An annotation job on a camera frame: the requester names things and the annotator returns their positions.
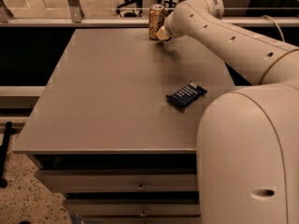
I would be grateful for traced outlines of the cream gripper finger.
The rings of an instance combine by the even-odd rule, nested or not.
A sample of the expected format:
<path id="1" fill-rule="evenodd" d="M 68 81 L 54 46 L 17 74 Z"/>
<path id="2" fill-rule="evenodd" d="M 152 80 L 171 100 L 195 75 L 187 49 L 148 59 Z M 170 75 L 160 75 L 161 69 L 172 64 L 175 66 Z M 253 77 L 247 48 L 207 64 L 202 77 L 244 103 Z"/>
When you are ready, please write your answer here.
<path id="1" fill-rule="evenodd" d="M 163 40 L 163 39 L 167 39 L 169 38 L 169 36 L 166 33 L 166 30 L 164 29 L 164 27 L 162 26 L 156 33 L 156 36 L 159 40 Z"/>

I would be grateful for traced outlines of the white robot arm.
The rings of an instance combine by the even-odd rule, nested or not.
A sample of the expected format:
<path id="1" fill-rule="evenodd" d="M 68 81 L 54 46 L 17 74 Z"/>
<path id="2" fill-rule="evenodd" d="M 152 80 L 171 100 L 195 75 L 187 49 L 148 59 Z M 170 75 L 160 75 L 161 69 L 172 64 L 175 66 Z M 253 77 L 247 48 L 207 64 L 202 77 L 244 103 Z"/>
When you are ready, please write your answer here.
<path id="1" fill-rule="evenodd" d="M 299 48 L 222 15 L 222 0 L 185 0 L 158 33 L 198 40 L 249 81 L 201 117 L 201 224 L 299 224 Z"/>

